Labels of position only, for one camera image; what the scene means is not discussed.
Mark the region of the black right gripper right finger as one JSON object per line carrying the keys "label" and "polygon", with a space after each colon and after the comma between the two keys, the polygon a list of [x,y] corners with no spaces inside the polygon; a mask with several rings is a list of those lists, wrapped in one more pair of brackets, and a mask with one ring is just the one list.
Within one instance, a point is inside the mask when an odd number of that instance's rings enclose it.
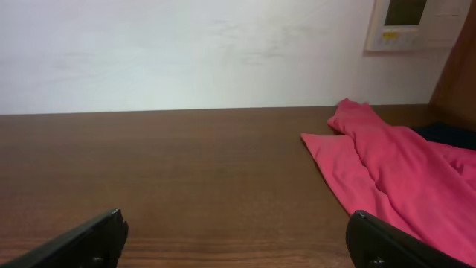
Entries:
{"label": "black right gripper right finger", "polygon": [[350,216],[346,245],[356,268],[470,268],[362,210]]}

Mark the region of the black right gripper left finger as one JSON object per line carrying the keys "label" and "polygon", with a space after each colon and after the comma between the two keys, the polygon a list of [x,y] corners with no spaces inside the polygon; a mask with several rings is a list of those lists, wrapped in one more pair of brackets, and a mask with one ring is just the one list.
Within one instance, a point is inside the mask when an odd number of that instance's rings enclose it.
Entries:
{"label": "black right gripper left finger", "polygon": [[1,268],[116,268],[129,226],[114,208],[1,265]]}

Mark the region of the orange red t-shirt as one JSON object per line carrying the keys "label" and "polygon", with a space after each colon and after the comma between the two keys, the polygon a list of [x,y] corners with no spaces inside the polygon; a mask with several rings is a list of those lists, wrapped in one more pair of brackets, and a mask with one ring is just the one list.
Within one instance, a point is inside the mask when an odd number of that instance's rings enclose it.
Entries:
{"label": "orange red t-shirt", "polygon": [[364,210],[475,265],[475,152],[391,126],[368,103],[342,100],[328,125],[302,134],[345,210]]}

